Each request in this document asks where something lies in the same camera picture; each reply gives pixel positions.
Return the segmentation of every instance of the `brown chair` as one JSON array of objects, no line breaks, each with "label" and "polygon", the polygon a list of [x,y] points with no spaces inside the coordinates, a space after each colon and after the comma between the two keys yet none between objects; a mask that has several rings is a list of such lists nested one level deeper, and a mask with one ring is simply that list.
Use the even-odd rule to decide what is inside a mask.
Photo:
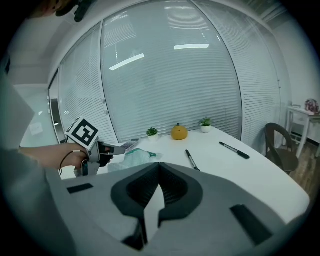
[{"label": "brown chair", "polygon": [[[275,148],[275,132],[280,133],[286,140],[286,149]],[[280,167],[287,174],[298,168],[299,160],[294,152],[294,143],[285,128],[276,124],[268,123],[264,128],[265,133],[265,157]]]}]

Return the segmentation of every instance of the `white wall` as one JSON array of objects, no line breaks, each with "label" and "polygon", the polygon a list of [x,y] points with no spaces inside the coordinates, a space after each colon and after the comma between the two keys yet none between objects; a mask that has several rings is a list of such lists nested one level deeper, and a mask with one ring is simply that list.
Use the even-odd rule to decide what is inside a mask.
[{"label": "white wall", "polygon": [[[34,111],[33,119],[20,144],[21,147],[35,148],[58,144],[52,118],[48,113],[50,106],[47,99],[47,84],[23,84],[14,87]],[[41,128],[33,129],[33,125],[40,125]]]},{"label": "white wall", "polygon": [[[294,18],[276,27],[273,31],[288,69],[292,104],[304,107],[307,99],[320,103],[320,62],[308,37]],[[294,122],[302,125],[300,117]],[[320,143],[320,124],[312,124],[308,138]]]},{"label": "white wall", "polygon": [[76,26],[72,14],[26,19],[8,46],[12,85],[46,84],[54,51],[65,34]]}]

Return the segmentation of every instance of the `pen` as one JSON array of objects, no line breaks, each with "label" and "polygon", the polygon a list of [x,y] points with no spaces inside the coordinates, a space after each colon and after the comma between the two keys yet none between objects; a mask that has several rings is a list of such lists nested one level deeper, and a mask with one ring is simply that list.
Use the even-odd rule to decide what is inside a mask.
[{"label": "pen", "polygon": [[189,151],[188,151],[188,150],[185,150],[185,152],[186,152],[188,158],[190,159],[190,162],[191,162],[191,164],[193,165],[193,168],[194,168],[195,170],[200,171],[199,168],[197,167],[195,161],[192,159],[192,156],[190,155]]},{"label": "pen", "polygon": [[242,157],[242,158],[244,158],[244,159],[249,159],[249,158],[250,158],[250,156],[248,156],[247,154],[241,152],[240,150],[238,150],[238,149],[236,149],[236,148],[234,148],[234,147],[232,147],[232,146],[229,146],[229,145],[227,145],[227,144],[225,144],[225,143],[223,143],[223,142],[221,142],[221,141],[220,141],[219,143],[220,143],[222,146],[225,146],[227,149],[230,149],[230,150],[236,152],[240,157]]}]

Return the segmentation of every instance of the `glass wall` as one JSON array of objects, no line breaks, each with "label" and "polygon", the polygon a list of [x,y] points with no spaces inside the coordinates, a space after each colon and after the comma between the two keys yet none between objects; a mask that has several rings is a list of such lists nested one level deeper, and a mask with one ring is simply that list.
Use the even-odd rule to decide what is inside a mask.
[{"label": "glass wall", "polygon": [[52,121],[55,129],[55,134],[60,143],[64,143],[66,141],[65,131],[62,126],[60,111],[59,111],[59,103],[58,103],[58,72],[54,76],[52,84],[49,89],[49,99],[50,99],[50,110]]},{"label": "glass wall", "polygon": [[101,72],[119,142],[166,135],[204,117],[237,139],[242,104],[230,54],[209,20],[189,1],[152,1],[104,20]]},{"label": "glass wall", "polygon": [[246,14],[220,3],[195,3],[220,32],[233,60],[242,96],[241,141],[258,152],[265,149],[264,128],[280,122],[280,88],[263,29]]},{"label": "glass wall", "polygon": [[117,143],[103,93],[99,61],[100,23],[90,29],[68,52],[58,72],[58,100],[66,131],[78,117],[98,130],[99,139]]}]

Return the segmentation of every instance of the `cable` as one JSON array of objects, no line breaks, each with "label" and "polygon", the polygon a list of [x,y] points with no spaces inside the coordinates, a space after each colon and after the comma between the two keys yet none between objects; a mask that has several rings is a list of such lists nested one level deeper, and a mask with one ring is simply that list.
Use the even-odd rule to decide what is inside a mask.
[{"label": "cable", "polygon": [[78,152],[82,152],[86,155],[86,157],[88,158],[88,155],[86,152],[84,152],[83,150],[73,150],[73,151],[70,151],[68,154],[65,155],[65,157],[62,159],[61,163],[60,163],[60,169],[58,170],[59,171],[59,175],[61,176],[62,174],[62,164],[64,162],[64,160],[66,160],[66,158],[71,155],[72,153],[78,153]]}]

